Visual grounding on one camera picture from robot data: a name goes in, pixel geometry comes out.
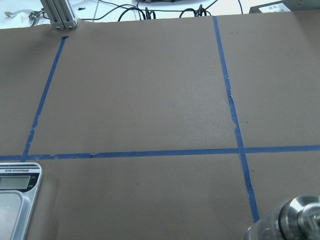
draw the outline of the scale weighing platform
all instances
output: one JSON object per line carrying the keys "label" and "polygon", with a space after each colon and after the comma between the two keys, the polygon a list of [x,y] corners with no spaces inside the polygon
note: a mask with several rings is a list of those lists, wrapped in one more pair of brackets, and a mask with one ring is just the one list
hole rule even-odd
{"label": "scale weighing platform", "polygon": [[37,163],[0,163],[0,239],[24,239],[42,169]]}

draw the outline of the metal bracket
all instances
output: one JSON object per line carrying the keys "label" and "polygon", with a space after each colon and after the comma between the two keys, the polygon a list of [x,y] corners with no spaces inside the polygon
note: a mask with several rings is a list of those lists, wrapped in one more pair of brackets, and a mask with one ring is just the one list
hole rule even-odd
{"label": "metal bracket", "polygon": [[78,17],[69,0],[40,0],[47,13],[53,29],[75,29]]}

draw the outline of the wire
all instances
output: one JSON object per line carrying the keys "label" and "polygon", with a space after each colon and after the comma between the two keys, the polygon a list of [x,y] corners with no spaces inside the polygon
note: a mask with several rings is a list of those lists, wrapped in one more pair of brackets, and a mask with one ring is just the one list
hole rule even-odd
{"label": "wire", "polygon": [[181,18],[182,15],[183,15],[185,12],[188,12],[188,11],[193,11],[193,14],[194,14],[195,17],[200,17],[200,16],[202,16],[202,15],[207,16],[207,13],[209,13],[209,14],[211,15],[211,13],[210,13],[209,11],[207,11],[206,9],[204,9],[204,8],[202,7],[202,4],[200,4],[198,10],[194,10],[193,8],[187,8],[187,9],[183,10],[183,11],[181,12],[179,18]]}
{"label": "wire", "polygon": [[204,10],[207,10],[207,9],[210,8],[213,4],[215,4],[216,2],[218,2],[218,0],[215,0],[213,3],[211,3],[209,6],[207,6]]}
{"label": "wire", "polygon": [[42,17],[44,17],[45,19],[50,19],[50,18],[45,16],[45,12],[42,13]]}
{"label": "wire", "polygon": [[121,15],[120,15],[120,17],[119,17],[119,19],[118,19],[118,22],[120,22],[121,18],[123,17],[123,15],[125,15],[125,13],[127,13],[127,12],[129,12],[129,11],[131,11],[131,10],[138,10],[139,12],[142,13],[143,19],[146,20],[146,15],[145,15],[145,13],[144,13],[140,8],[130,7],[130,8],[128,8],[128,9],[124,10],[123,13],[121,13]]}
{"label": "wire", "polygon": [[111,4],[111,5],[114,5],[114,6],[117,6],[117,7],[121,7],[122,9],[128,9],[128,7],[124,7],[124,6],[115,4],[113,2],[108,2],[108,1],[103,1],[103,0],[98,0],[98,1],[102,2],[102,3],[105,3],[105,4]]}
{"label": "wire", "polygon": [[195,17],[197,16],[196,10],[194,10],[193,8],[187,8],[187,9],[185,9],[185,10],[183,10],[183,11],[181,12],[179,18],[181,18],[182,15],[183,15],[185,12],[189,12],[189,11],[192,11]]}
{"label": "wire", "polygon": [[[118,5],[118,4],[115,4],[113,2],[108,2],[108,1],[104,1],[104,0],[98,0],[99,2],[102,2],[102,3],[105,3],[105,4],[111,4],[111,5],[114,5],[116,6],[115,8],[113,8],[112,10],[108,11],[105,15],[99,17],[99,18],[83,18],[82,20],[100,20],[100,19],[103,19],[105,16],[107,16],[108,14],[110,14],[111,12],[113,12],[114,10],[118,9],[118,8],[122,8],[122,9],[126,9],[120,16],[120,19],[122,18],[122,16],[128,12],[128,11],[131,11],[131,10],[136,10],[138,11],[139,13],[139,18],[141,20],[141,15],[140,13],[143,13],[143,11],[141,9],[138,8],[138,5],[139,5],[139,2],[137,3],[137,5],[132,5],[132,4],[122,4],[122,5]],[[216,2],[218,2],[218,0],[215,0],[213,3],[211,3],[209,6],[207,6],[206,8],[202,8],[202,10],[200,11],[200,14],[199,16],[202,16],[202,14],[204,14],[205,16],[207,15],[207,13],[211,16],[211,13],[209,11],[207,11],[208,8],[210,8],[212,5],[214,5]],[[196,10],[192,9],[192,8],[187,8],[185,10],[162,10],[162,9],[153,9],[153,10],[148,10],[150,15],[153,14],[154,12],[174,12],[174,13],[181,13],[179,18],[181,18],[181,16],[187,12],[187,11],[193,11],[193,14],[194,16],[196,17],[197,16],[197,12]],[[146,15],[143,13],[142,14],[143,16],[143,19],[146,19]]]}
{"label": "wire", "polygon": [[118,8],[121,8],[123,6],[131,6],[131,4],[123,4],[123,5],[119,5],[117,7],[115,7],[114,9],[108,11],[105,15],[99,17],[99,18],[83,18],[82,20],[100,20],[100,19],[103,19],[105,16],[107,16],[108,14],[110,14],[111,12],[113,12],[114,10],[118,9]]}
{"label": "wire", "polygon": [[239,6],[240,6],[240,9],[241,9],[241,14],[244,14],[244,11],[242,10],[242,5],[241,5],[240,0],[238,0],[238,3],[239,3]]}
{"label": "wire", "polygon": [[156,19],[156,13],[155,11],[151,10],[149,11],[147,7],[145,7],[145,17],[147,20],[152,19],[151,14],[153,14],[153,19]]}

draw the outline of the blue painter's tape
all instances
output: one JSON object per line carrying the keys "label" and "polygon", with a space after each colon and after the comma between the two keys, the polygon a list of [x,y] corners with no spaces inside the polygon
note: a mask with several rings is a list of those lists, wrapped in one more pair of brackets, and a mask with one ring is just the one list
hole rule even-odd
{"label": "blue painter's tape", "polygon": [[21,155],[0,156],[0,161],[19,161]]}
{"label": "blue painter's tape", "polygon": [[232,118],[233,122],[235,123],[234,132],[235,132],[235,138],[236,138],[238,148],[239,148],[239,154],[240,154],[240,159],[241,159],[241,165],[242,165],[242,171],[243,171],[243,175],[244,175],[245,186],[246,186],[246,190],[247,190],[248,197],[249,197],[252,218],[253,218],[253,221],[256,222],[259,220],[259,212],[258,212],[254,189],[253,189],[252,183],[251,183],[250,171],[249,171],[249,166],[248,166],[248,162],[247,162],[244,143],[243,143],[241,132],[240,132],[240,126],[239,126],[239,122],[238,122],[236,107],[235,107],[235,103],[234,103],[234,100],[231,95],[231,84],[229,81],[228,69],[227,69],[225,54],[224,54],[220,31],[219,31],[218,18],[216,16],[213,17],[213,25],[214,25],[216,41],[217,41],[217,45],[218,45],[218,49],[219,49],[220,61],[221,61],[221,66],[222,66],[222,71],[223,71],[224,83],[225,83],[225,87],[226,87],[226,94],[227,94],[228,101],[229,101],[231,118]]}
{"label": "blue painter's tape", "polygon": [[245,149],[247,154],[257,153],[289,153],[289,152],[311,152],[320,151],[320,145],[309,146],[271,146],[271,147],[248,147]]}
{"label": "blue painter's tape", "polygon": [[124,152],[101,152],[72,153],[55,155],[28,155],[27,160],[49,159],[101,159],[101,158],[130,158],[130,157],[156,157],[156,156],[187,156],[187,155],[215,155],[215,154],[238,154],[237,148],[222,149],[191,149],[191,150],[162,150],[162,151],[124,151]]}
{"label": "blue painter's tape", "polygon": [[61,38],[60,46],[59,46],[58,51],[56,53],[56,56],[54,58],[54,61],[53,61],[52,67],[51,67],[51,71],[49,73],[49,77],[48,77],[48,79],[46,81],[46,84],[45,84],[45,87],[44,87],[44,90],[43,90],[43,93],[42,93],[42,96],[41,96],[41,99],[40,99],[40,103],[38,105],[38,109],[37,109],[37,111],[35,113],[35,117],[34,117],[34,120],[33,120],[33,123],[32,123],[32,127],[31,127],[31,131],[29,133],[29,136],[28,136],[28,139],[26,141],[23,154],[21,156],[21,163],[26,162],[27,155],[29,153],[32,140],[34,139],[35,130],[36,130],[36,127],[38,125],[39,116],[40,116],[41,111],[42,111],[42,109],[44,107],[45,100],[46,100],[46,97],[47,97],[47,94],[48,94],[48,91],[49,91],[49,87],[50,87],[52,78],[54,77],[55,70],[56,70],[56,67],[57,67],[57,64],[58,64],[58,61],[59,61],[59,57],[61,55],[61,52],[62,52],[62,49],[64,47],[64,44],[65,44],[65,41],[66,41],[67,37],[68,36],[63,36]]}

